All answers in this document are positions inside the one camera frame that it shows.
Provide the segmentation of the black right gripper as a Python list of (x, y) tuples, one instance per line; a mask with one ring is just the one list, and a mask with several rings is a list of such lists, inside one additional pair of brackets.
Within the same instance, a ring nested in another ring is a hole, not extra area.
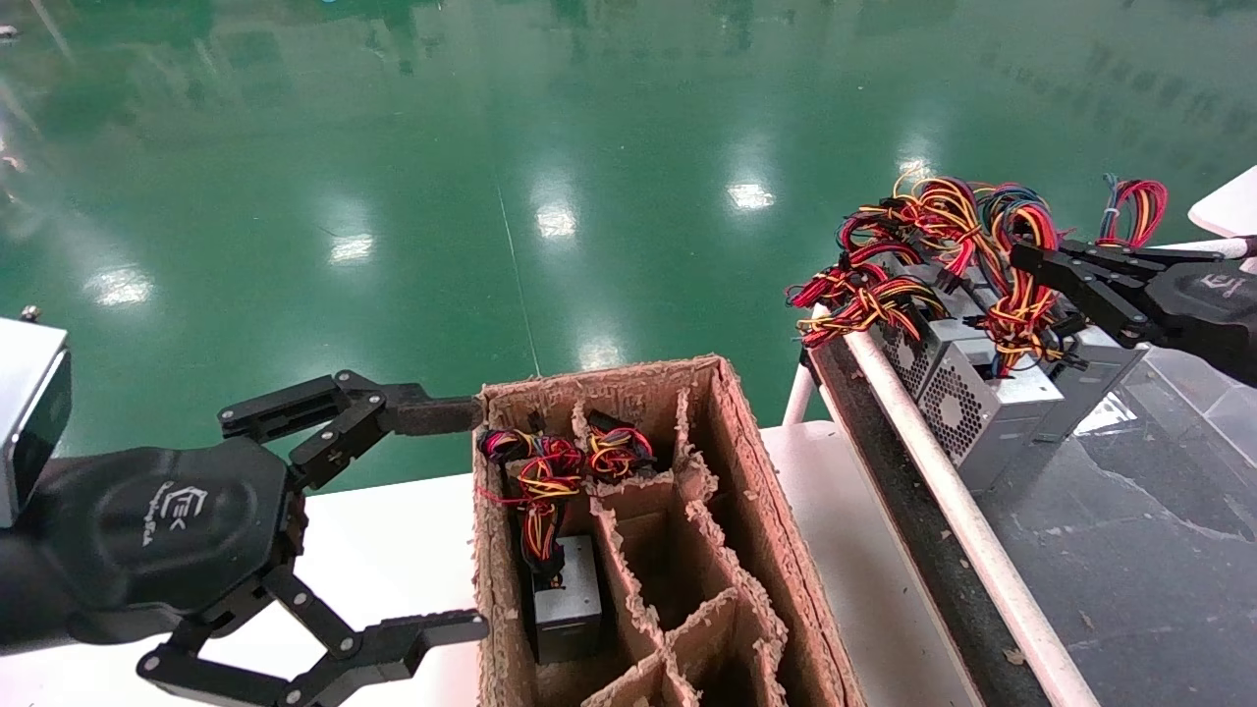
[[(1011, 247), (1014, 270), (1071, 301), (1123, 348), (1153, 341), (1158, 348), (1190, 353), (1231, 380), (1253, 386), (1254, 274), (1238, 267), (1175, 267), (1227, 259), (1218, 252), (1182, 247), (1087, 242), (1060, 242), (1057, 247), (1019, 242)], [(1140, 308), (1144, 288), (1150, 315)], [(1153, 322), (1158, 327), (1154, 338)]]

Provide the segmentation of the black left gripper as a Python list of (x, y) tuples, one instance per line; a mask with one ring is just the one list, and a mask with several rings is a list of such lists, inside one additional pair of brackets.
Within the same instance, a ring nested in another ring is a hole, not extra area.
[[(391, 434), (458, 434), (484, 419), (478, 398), (430, 398), (417, 382), (342, 370), (221, 408), (230, 440), (217, 447), (52, 460), (3, 532), (3, 649), (172, 632), (137, 676), (211, 706), (341, 706), (365, 687), (414, 679), (427, 652), (480, 642), (489, 623), (458, 610), (351, 629), (289, 569), (308, 523), (300, 489), (323, 488)], [(259, 447), (308, 429), (288, 465)], [(200, 657), (212, 635), (274, 601), (324, 647), (309, 671), (284, 681)]]

